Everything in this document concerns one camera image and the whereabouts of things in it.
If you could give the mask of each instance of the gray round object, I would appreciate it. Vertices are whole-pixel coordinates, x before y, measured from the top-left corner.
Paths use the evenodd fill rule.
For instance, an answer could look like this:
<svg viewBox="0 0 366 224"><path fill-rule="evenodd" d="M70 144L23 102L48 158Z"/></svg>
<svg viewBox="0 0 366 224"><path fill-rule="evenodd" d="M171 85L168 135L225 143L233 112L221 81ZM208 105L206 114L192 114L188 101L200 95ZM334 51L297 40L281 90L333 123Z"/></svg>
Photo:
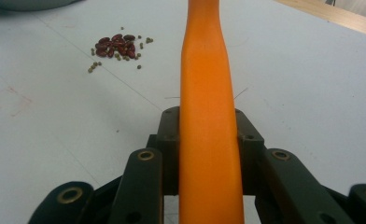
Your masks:
<svg viewBox="0 0 366 224"><path fill-rule="evenodd" d="M0 0L0 8L13 11L38 11L64 7L77 0Z"/></svg>

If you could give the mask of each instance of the wooden edge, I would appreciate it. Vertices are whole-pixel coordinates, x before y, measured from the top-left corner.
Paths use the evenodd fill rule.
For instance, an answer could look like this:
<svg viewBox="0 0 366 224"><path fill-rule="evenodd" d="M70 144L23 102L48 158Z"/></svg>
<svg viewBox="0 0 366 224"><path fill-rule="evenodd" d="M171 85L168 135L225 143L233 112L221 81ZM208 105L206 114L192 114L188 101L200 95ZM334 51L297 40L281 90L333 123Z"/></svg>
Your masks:
<svg viewBox="0 0 366 224"><path fill-rule="evenodd" d="M366 17L316 0L275 0L289 7L366 34Z"/></svg>

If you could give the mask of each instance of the white tabletop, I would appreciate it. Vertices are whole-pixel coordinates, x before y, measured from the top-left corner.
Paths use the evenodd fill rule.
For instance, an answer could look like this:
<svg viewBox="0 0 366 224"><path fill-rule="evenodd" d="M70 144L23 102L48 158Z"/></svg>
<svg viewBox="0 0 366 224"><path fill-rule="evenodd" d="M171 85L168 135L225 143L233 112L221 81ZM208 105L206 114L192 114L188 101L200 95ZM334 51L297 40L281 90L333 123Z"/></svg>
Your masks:
<svg viewBox="0 0 366 224"><path fill-rule="evenodd" d="M179 105L186 17L186 1L166 0L0 10L0 223L27 222L65 182L99 188L122 175L162 111ZM234 94L243 91L235 106L266 146L343 194L366 183L366 35L272 0L221 1L220 18ZM91 56L117 33L154 42L139 61Z"/></svg>

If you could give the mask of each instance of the metal ring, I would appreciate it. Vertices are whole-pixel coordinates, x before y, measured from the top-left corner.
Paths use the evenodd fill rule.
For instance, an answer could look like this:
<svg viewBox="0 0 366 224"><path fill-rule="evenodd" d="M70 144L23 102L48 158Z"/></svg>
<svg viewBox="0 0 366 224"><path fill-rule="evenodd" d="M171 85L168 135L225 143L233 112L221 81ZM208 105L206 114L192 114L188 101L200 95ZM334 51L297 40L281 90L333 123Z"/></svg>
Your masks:
<svg viewBox="0 0 366 224"><path fill-rule="evenodd" d="M281 161L288 161L290 155L284 151L276 150L272 152L273 156Z"/></svg>
<svg viewBox="0 0 366 224"><path fill-rule="evenodd" d="M83 195L83 190L78 187L64 189L58 194L58 203L73 203Z"/></svg>
<svg viewBox="0 0 366 224"><path fill-rule="evenodd" d="M154 153L152 151L143 151L137 154L137 158L141 161L149 161L154 158Z"/></svg>

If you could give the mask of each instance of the orange plastic object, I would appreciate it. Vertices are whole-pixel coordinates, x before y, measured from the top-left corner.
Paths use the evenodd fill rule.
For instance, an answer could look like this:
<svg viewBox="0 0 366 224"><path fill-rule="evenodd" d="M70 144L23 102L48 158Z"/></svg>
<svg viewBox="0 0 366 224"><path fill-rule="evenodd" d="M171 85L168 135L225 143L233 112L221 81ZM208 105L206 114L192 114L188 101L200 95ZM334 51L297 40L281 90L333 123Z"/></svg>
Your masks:
<svg viewBox="0 0 366 224"><path fill-rule="evenodd" d="M181 60L179 223L244 223L232 82L218 0L189 0Z"/></svg>

